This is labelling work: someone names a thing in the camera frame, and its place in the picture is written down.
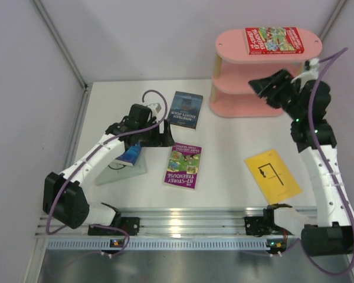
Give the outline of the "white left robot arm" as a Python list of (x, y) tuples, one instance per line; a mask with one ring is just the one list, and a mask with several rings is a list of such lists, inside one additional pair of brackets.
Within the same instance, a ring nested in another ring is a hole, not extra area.
[(98, 175), (131, 146), (174, 145), (168, 120), (158, 120), (158, 103), (133, 104), (121, 122), (110, 125), (100, 140), (82, 158), (61, 173), (51, 172), (44, 183), (43, 211), (71, 229), (101, 225), (109, 234), (122, 226), (120, 211), (112, 205), (91, 203), (87, 192)]

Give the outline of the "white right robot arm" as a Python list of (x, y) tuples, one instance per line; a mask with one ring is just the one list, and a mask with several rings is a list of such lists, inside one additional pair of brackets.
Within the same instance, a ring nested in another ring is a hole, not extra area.
[(290, 205), (268, 205), (265, 230), (275, 234), (284, 229), (298, 237), (309, 256), (354, 253), (354, 210), (338, 168), (335, 134), (325, 119), (330, 86), (314, 76), (295, 78), (286, 69), (248, 84), (267, 105), (292, 119), (291, 138), (309, 174), (317, 207), (312, 220)]

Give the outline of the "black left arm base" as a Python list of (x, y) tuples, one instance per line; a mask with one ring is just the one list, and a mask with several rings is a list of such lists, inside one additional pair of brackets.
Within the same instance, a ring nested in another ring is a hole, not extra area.
[[(130, 236), (135, 236), (139, 232), (140, 227), (140, 218), (138, 217), (124, 217), (122, 216), (121, 211), (118, 208), (115, 208), (112, 205), (107, 203), (102, 203), (103, 206), (108, 207), (110, 210), (115, 212), (115, 216), (110, 223), (110, 227), (119, 228), (125, 232), (127, 232)], [(90, 225), (88, 228), (89, 236), (119, 236), (122, 233), (120, 231), (114, 231), (106, 228), (98, 228), (96, 227), (98, 223), (94, 223)]]

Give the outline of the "red 13-Storey Treehouse book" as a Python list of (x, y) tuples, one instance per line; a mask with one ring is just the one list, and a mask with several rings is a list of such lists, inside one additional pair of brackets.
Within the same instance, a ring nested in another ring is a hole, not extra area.
[(304, 45), (296, 27), (245, 28), (249, 55), (302, 54)]

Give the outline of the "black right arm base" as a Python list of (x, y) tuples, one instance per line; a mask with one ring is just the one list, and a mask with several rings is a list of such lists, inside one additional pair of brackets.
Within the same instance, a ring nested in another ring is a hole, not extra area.
[(276, 203), (264, 208), (262, 216), (246, 216), (244, 218), (246, 235), (255, 237), (266, 235), (291, 235), (289, 231), (274, 223), (274, 211), (279, 208), (291, 208), (291, 206)]

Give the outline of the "purple 117-Storey Treehouse book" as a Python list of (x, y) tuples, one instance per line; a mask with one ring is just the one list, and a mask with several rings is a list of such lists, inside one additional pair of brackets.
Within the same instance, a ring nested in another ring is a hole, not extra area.
[(202, 147), (175, 143), (168, 160), (164, 184), (195, 190)]

